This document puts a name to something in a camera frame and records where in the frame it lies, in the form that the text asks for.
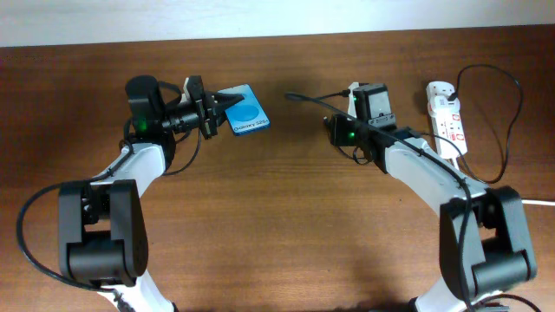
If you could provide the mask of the blue Galaxy smartphone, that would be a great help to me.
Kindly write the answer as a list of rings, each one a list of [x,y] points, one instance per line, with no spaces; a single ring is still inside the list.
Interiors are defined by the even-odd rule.
[[[242,136],[269,128],[270,119],[248,84],[219,90],[223,94],[241,94],[244,99],[226,109],[225,114],[234,135]]]

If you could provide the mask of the white USB charger adapter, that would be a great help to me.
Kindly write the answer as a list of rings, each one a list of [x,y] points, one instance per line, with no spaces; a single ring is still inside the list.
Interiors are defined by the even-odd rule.
[[[437,114],[455,114],[460,111],[458,99],[449,101],[446,96],[435,95],[428,100],[428,112],[436,116]]]

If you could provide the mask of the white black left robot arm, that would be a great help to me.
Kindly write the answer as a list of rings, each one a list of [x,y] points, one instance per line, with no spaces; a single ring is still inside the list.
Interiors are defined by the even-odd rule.
[[[200,76],[183,88],[139,75],[126,86],[132,117],[120,156],[87,181],[58,195],[59,265],[73,283],[99,293],[119,311],[174,311],[147,271],[148,240],[140,197],[173,162],[177,133],[210,139],[225,111],[245,95],[205,90]]]

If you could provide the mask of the white power strip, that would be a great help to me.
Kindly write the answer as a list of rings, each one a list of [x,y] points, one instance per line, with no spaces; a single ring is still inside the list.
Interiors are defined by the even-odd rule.
[[[446,81],[431,81],[426,87],[428,100],[435,95],[449,97],[454,92],[454,86]],[[467,142],[464,134],[460,112],[455,114],[429,114],[434,134],[437,153],[443,159],[456,159],[460,154],[467,153]]]

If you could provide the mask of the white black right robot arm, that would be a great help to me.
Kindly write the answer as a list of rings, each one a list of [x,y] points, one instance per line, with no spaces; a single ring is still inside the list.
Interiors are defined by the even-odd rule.
[[[524,205],[512,187],[492,188],[467,176],[418,133],[397,127],[385,84],[353,82],[341,94],[349,108],[325,122],[331,144],[362,151],[359,164],[374,163],[400,180],[440,220],[441,278],[405,310],[483,311],[536,277]]]

